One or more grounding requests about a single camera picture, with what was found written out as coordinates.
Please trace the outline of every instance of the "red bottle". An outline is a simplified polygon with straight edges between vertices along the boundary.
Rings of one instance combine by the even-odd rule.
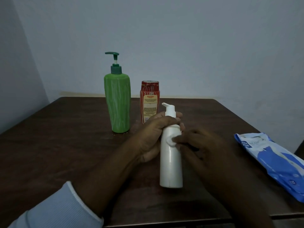
[[[140,118],[144,124],[151,116],[158,112],[159,82],[142,81],[140,91]]]

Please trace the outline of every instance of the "bottle label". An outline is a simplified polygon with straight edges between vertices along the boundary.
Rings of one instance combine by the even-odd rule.
[[[145,122],[153,115],[156,115],[157,101],[157,95],[145,95],[143,97],[143,118]]]

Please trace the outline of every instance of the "table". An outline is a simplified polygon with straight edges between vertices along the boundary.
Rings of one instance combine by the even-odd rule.
[[[184,114],[187,128],[203,126],[226,139],[273,219],[304,217],[296,201],[234,140],[235,133],[258,132],[214,99],[165,99]],[[85,174],[134,134],[140,125],[139,99],[131,99],[131,129],[115,134],[105,98],[62,97],[0,135],[0,227]],[[231,222],[229,213],[183,161],[184,187],[159,185],[159,156],[136,169],[104,214],[105,226],[158,224],[174,227]]]

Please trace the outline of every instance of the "person's left arm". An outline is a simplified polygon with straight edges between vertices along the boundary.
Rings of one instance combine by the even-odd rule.
[[[162,129],[179,123],[181,116],[177,112],[178,118],[175,119],[161,112],[150,118],[134,136],[86,176],[65,183],[59,191],[26,211],[10,227],[101,227],[105,208],[132,169],[157,156]]]

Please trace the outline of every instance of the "bottle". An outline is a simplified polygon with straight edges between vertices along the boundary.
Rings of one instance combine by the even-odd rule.
[[[174,105],[169,105],[167,103],[163,103],[162,105],[166,107],[165,116],[176,118]],[[175,147],[176,143],[172,141],[172,138],[178,135],[181,135],[179,125],[172,125],[163,129],[161,137],[161,167],[159,181],[159,184],[162,187],[183,187],[181,153]]]
[[[140,91],[140,118],[143,125],[150,117],[157,114],[159,104],[159,82],[142,81]]]
[[[114,56],[111,73],[104,77],[105,98],[109,109],[112,130],[115,133],[124,133],[130,129],[130,78],[121,72],[121,66],[117,64],[119,53],[106,52],[105,54],[113,54]]]

